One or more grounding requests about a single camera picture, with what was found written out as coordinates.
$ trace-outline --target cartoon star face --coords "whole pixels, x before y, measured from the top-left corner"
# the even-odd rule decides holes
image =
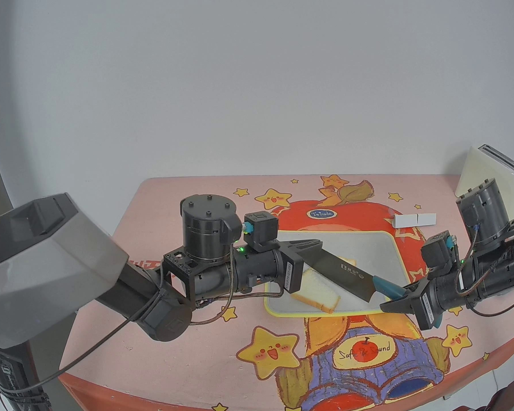
[[[274,209],[274,207],[282,206],[289,207],[288,199],[292,197],[292,194],[281,194],[273,188],[269,188],[264,195],[257,196],[255,201],[262,202],[265,204],[265,210]]]
[[[333,186],[334,188],[342,188],[349,182],[341,179],[339,175],[321,176],[322,182],[325,187]]]
[[[268,346],[268,348],[262,348],[259,350],[259,353],[255,355],[255,360],[263,360],[267,358],[272,358],[273,360],[278,360],[280,358],[281,353],[291,352],[289,346],[281,345],[279,342],[274,344],[273,346]]]
[[[252,343],[241,349],[236,357],[255,366],[260,380],[268,379],[277,368],[296,368],[300,360],[294,349],[299,341],[297,335],[275,335],[263,327],[253,331]]]
[[[472,341],[468,338],[468,326],[460,329],[447,325],[447,337],[442,342],[443,347],[449,347],[453,352],[453,356],[457,357],[461,350],[472,346]]]

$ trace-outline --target white block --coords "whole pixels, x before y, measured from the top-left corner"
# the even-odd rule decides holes
[[[394,215],[392,226],[395,229],[417,226],[417,215]]]
[[[419,213],[417,215],[417,226],[436,225],[436,213]]]

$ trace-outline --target slice of bread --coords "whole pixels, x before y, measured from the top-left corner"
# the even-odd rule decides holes
[[[302,274],[301,289],[291,296],[325,313],[333,313],[341,299],[341,296],[325,284],[320,274],[312,268]]]

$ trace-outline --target cable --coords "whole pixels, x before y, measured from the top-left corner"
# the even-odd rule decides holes
[[[257,297],[270,297],[270,298],[280,298],[282,295],[284,295],[284,288],[280,288],[280,292],[254,292],[251,294],[241,294],[241,295],[234,295],[234,300],[241,300],[244,298],[257,298]],[[215,297],[212,299],[212,301],[217,300],[226,300],[228,296],[222,295],[220,297]]]
[[[142,266],[139,266],[139,268],[140,268],[141,270],[143,270],[143,272],[148,276],[148,278],[150,278],[150,279],[151,279],[151,282],[152,282],[152,283],[154,283],[154,285],[155,285],[158,289],[160,289],[160,286],[158,286],[158,284],[157,284],[157,283],[154,281],[154,279],[152,278],[151,273],[150,273],[147,269],[143,268]]]
[[[8,408],[6,407],[6,404],[4,403],[4,401],[2,400],[2,392],[0,391],[0,403],[2,404],[2,406],[4,407],[4,409],[6,411],[9,411]]]
[[[474,312],[475,314],[479,315],[480,317],[486,317],[486,318],[491,318],[491,317],[497,317],[499,315],[502,315],[503,313],[507,313],[508,311],[510,311],[511,309],[514,308],[514,304],[512,306],[509,306],[507,307],[506,309],[500,311],[500,312],[496,312],[496,313],[483,313],[483,312],[478,312],[476,309],[474,309],[470,304],[469,304],[469,308],[472,312]]]
[[[473,283],[473,285],[469,289],[467,289],[465,291],[459,291],[459,286],[458,286],[459,277],[461,275],[463,268],[465,267],[466,263],[468,262],[468,260],[470,258],[470,254],[472,253],[472,250],[474,249],[474,245],[476,244],[476,239],[478,239],[478,230],[480,229],[480,225],[475,225],[473,228],[474,228],[474,238],[472,239],[472,243],[470,244],[470,248],[468,249],[464,260],[461,261],[461,264],[460,264],[459,270],[457,271],[457,274],[455,275],[455,292],[457,292],[457,295],[459,295],[461,297],[466,297],[467,295],[474,292],[474,290],[480,285],[480,283],[482,283],[486,279],[486,277],[489,275],[489,273],[493,270],[493,267],[489,268],[485,273],[483,273],[483,275],[476,282]]]
[[[144,306],[139,309],[137,312],[135,312],[130,318],[126,319],[121,325],[119,325],[118,327],[116,327],[116,329],[114,329],[112,332],[110,332],[108,335],[106,335],[103,339],[101,339],[100,341],[98,341],[95,345],[93,345],[92,347],[90,347],[86,352],[82,353],[78,358],[76,358],[74,361],[72,361],[70,364],[68,364],[67,366],[64,366],[61,370],[58,370],[57,372],[55,372],[54,374],[51,374],[49,375],[47,378],[45,378],[44,380],[41,380],[40,382],[34,384],[34,385],[31,385],[31,386],[28,386],[28,387],[25,387],[25,388],[21,388],[19,390],[8,390],[7,388],[3,387],[2,385],[0,385],[0,392],[2,392],[3,394],[21,394],[21,393],[26,393],[30,390],[34,390],[35,388],[38,388],[38,387],[41,387],[42,385],[44,384],[47,384],[49,381],[51,380],[54,380],[55,378],[58,378],[59,376],[61,376],[63,373],[67,372],[68,370],[70,370],[72,367],[74,367],[76,364],[78,364],[81,360],[83,360],[84,358],[86,358],[87,355],[89,355],[90,353],[92,353],[95,349],[97,349],[99,346],[101,346],[103,343],[105,343],[108,339],[110,339],[113,335],[115,335],[116,332],[118,332],[120,329],[122,329],[124,326],[126,326],[128,323],[130,323],[131,321],[134,321],[136,319],[138,319],[138,317],[143,313],[145,312],[151,305],[155,305],[155,301],[158,299],[159,301],[159,296],[160,296],[160,291],[162,290],[163,288],[163,284],[164,284],[164,271],[162,269],[162,265],[160,265],[160,287],[159,287],[159,290],[156,291],[154,293],[154,295],[149,299],[149,301],[147,301],[147,303],[144,304]]]
[[[221,318],[224,313],[227,311],[227,309],[230,306],[230,303],[232,302],[232,298],[234,297],[234,251],[233,251],[233,244],[230,245],[230,263],[228,267],[228,274],[230,276],[230,289],[228,292],[228,298],[226,301],[226,305],[223,306],[221,311],[215,315],[211,319],[206,319],[204,321],[191,321],[190,325],[208,325],[212,323],[213,321],[217,321],[219,318]]]

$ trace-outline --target label sticker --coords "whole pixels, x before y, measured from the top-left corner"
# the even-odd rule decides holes
[[[428,296],[426,294],[423,294],[423,301],[424,301],[426,313],[429,316],[430,324],[433,325],[434,324],[434,314],[432,313],[432,308],[430,307],[430,302],[429,302]]]
[[[328,209],[314,209],[306,212],[308,217],[312,219],[330,219],[337,216],[337,212]]]
[[[286,281],[284,283],[284,288],[289,291],[291,287],[291,275],[293,273],[293,264],[288,262],[288,266],[286,268]]]

